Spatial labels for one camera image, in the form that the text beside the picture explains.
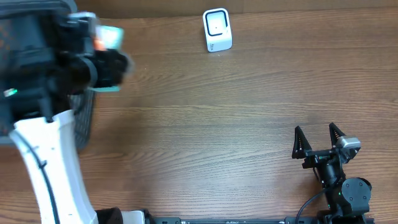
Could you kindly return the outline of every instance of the brown wall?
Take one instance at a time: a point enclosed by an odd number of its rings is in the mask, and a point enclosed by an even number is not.
[[[102,18],[202,15],[224,7],[229,13],[398,6],[398,0],[75,0],[80,10]]]

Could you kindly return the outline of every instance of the white object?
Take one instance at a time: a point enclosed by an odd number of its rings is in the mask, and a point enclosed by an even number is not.
[[[47,163],[44,170],[60,223],[98,224],[80,172],[73,110],[55,115],[52,123],[47,123],[45,118],[32,118],[20,120],[14,126],[16,128],[9,137],[15,142],[27,167],[42,223],[54,224],[55,220],[48,185],[29,146],[41,164]],[[122,212],[122,216],[126,224],[145,224],[142,211]]]
[[[203,14],[207,50],[217,52],[232,47],[232,31],[228,11],[223,8],[207,10]]]

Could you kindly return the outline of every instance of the white container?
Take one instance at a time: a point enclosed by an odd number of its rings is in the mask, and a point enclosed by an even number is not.
[[[210,9],[203,14],[207,50],[217,52],[232,47],[231,24],[228,11],[223,8]]]

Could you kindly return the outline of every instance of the wooden table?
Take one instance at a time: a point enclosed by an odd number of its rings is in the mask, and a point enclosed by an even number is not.
[[[233,48],[214,54],[200,16],[103,23],[125,30],[137,68],[96,99],[80,154],[95,209],[295,215],[320,186],[291,159],[294,127],[328,149],[335,122],[363,143],[344,169],[372,183],[368,214],[398,221],[398,8],[232,15]],[[18,151],[1,152],[0,223],[39,222]]]

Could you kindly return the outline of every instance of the table surface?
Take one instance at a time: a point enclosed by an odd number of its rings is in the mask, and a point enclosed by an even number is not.
[[[202,18],[104,20],[136,62],[99,94],[80,154],[95,209],[182,218],[295,215],[320,190],[291,159],[294,127],[329,149],[335,122],[363,146],[344,166],[373,185],[369,216],[398,221],[398,8],[231,15],[209,54]],[[17,150],[0,156],[0,223],[40,221]],[[304,215],[326,209],[322,198]]]

